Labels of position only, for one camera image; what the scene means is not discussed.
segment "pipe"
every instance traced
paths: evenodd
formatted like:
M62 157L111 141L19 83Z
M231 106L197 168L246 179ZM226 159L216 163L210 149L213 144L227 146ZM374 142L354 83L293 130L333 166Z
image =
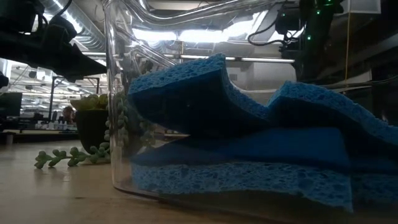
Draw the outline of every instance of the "pipe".
M40 2L45 7L45 13L54 16L66 5L68 0L40 0ZM78 32L75 37L76 41L89 51L105 51L105 36L74 2L62 14L62 17L71 22Z

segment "clear glass tank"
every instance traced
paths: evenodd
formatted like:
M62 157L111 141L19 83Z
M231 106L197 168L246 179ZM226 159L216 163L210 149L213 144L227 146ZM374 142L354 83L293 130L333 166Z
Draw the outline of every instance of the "clear glass tank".
M351 192L322 196L322 192L316 191L328 183L313 183L318 176L333 179L325 188L338 192L350 185L346 174L319 171L316 167L301 168L294 162L264 163L244 156L225 159L223 153L213 154L212 149L228 145L241 136L225 137L203 131L204 134L197 137L163 127L148 119L149 114L141 114L140 111L146 110L142 105L135 105L129 94L130 87L140 77L222 53L226 57L229 84L255 102L266 105L285 81L296 82L293 60L280 58L278 44L258 47L247 41L249 34L270 25L272 19L268 24L263 20L277 13L278 7L280 1L230 0L172 16L159 16L151 12L146 1L110 0L105 4L111 161L113 185L117 189L170 203L284 222L356 220L351 216L353 208L346 206L352 200ZM298 37L303 30L292 32ZM262 38L283 39L277 33L267 35ZM166 119L171 115L161 116ZM182 141L188 138L194 140L187 144ZM250 143L248 140L237 144ZM195 151L196 148L201 148L200 152ZM141 158L145 155L144 164L135 160L140 155ZM167 164L173 159L178 162ZM285 173L272 172L274 169ZM302 178L301 175L316 177ZM286 187L292 183L296 187ZM306 191L306 185L311 185L312 192ZM319 203L322 197L329 197L330 204ZM359 217L364 213L366 209L355 209Z

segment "table surface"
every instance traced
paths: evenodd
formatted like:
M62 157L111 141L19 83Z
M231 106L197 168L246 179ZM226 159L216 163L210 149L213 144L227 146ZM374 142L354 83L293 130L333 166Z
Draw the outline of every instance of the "table surface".
M112 186L110 164L36 169L40 150L79 141L0 146L0 223L264 223L136 198Z

